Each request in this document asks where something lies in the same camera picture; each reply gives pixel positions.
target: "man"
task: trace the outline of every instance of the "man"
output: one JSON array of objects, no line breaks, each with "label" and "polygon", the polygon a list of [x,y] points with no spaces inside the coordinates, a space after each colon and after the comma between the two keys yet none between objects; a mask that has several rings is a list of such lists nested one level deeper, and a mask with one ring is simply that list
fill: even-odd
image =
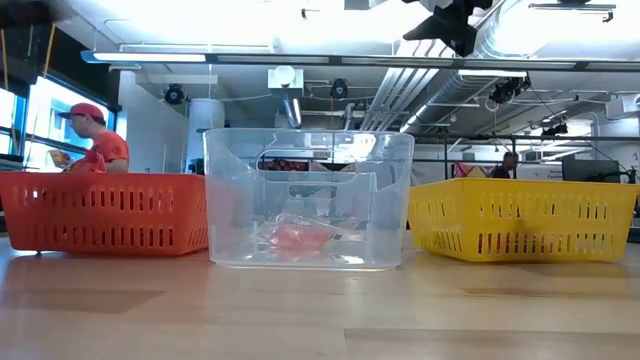
[{"label": "man", "polygon": [[113,131],[107,130],[102,111],[91,104],[76,104],[61,117],[71,120],[71,128],[83,139],[93,140],[91,150],[104,157],[108,173],[129,172],[129,147]]},{"label": "man", "polygon": [[509,171],[513,170],[517,164],[518,154],[512,152],[505,153],[502,158],[502,164],[496,166],[491,171],[489,177],[494,179],[511,179]]}]

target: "ceiling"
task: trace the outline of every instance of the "ceiling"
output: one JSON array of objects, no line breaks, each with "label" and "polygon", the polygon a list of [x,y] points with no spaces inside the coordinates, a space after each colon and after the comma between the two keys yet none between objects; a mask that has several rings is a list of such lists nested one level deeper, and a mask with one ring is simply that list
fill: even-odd
[{"label": "ceiling", "polygon": [[[215,52],[279,52],[307,54],[359,54],[391,55],[399,47],[401,34],[413,28],[429,13],[418,3],[405,5],[400,0],[388,0],[366,11],[345,11],[345,0],[182,0],[175,2],[150,0],[68,0],[77,16],[60,24],[60,28],[87,47],[100,51],[117,51],[125,44],[218,44]],[[619,10],[614,21],[602,24],[601,15],[578,14],[567,17],[552,14],[551,18],[533,16],[527,0],[506,0],[505,11],[493,23],[497,28],[492,46],[501,52],[528,52],[538,58],[640,58],[640,35],[633,30],[637,0],[615,1]],[[593,0],[611,3],[612,0]],[[300,10],[306,8],[308,18],[302,19]],[[477,14],[477,22],[483,14]],[[250,47],[239,47],[241,44]],[[533,49],[522,50],[524,46]],[[131,47],[128,51],[150,51],[145,46]],[[145,65],[138,71],[138,81],[156,96],[161,96],[168,84],[146,81],[158,74],[201,75],[200,84],[187,84],[185,91],[192,98],[212,97],[226,102],[227,119],[243,121],[255,126],[271,126],[273,114],[283,111],[281,102],[267,89],[268,66],[214,66],[208,65]],[[388,69],[357,67],[305,67],[306,97],[301,100],[305,110],[341,110],[345,102],[327,101],[329,87],[334,79],[344,78],[350,87],[349,97],[356,102],[370,104]],[[415,112],[438,90],[438,84],[448,79],[450,71],[440,71],[405,109]],[[212,85],[206,79],[216,75]],[[584,74],[584,73],[530,73],[534,92],[525,92],[518,101],[538,102],[540,98],[553,100],[551,110],[579,108],[592,111],[601,104],[565,101],[576,94],[580,99],[607,100],[606,92],[636,91],[640,84],[638,74]],[[485,99],[493,87],[478,91],[479,108],[450,108],[455,113],[451,132],[478,133],[498,130],[500,133],[524,131],[531,122],[540,121],[550,110],[542,104],[535,106],[504,105],[497,112],[485,108]],[[389,129],[399,128],[408,116],[399,117]],[[449,117],[428,119],[428,123],[449,121]],[[434,131],[430,126],[419,127],[419,132]]]}]

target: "wooden table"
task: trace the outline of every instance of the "wooden table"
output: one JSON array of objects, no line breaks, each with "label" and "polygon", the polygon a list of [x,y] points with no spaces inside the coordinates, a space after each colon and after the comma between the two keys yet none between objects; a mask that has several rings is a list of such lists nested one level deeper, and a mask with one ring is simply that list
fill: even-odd
[{"label": "wooden table", "polygon": [[640,359],[640,245],[619,264],[239,270],[15,252],[0,239],[1,360]]}]

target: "red shirt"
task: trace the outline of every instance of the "red shirt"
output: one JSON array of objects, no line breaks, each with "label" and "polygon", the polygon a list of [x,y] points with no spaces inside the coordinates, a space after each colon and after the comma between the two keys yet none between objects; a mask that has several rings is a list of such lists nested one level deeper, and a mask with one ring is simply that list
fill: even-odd
[{"label": "red shirt", "polygon": [[113,131],[107,131],[93,140],[91,150],[97,152],[104,157],[104,162],[109,163],[113,160],[124,159],[129,161],[129,146],[120,135]]}]

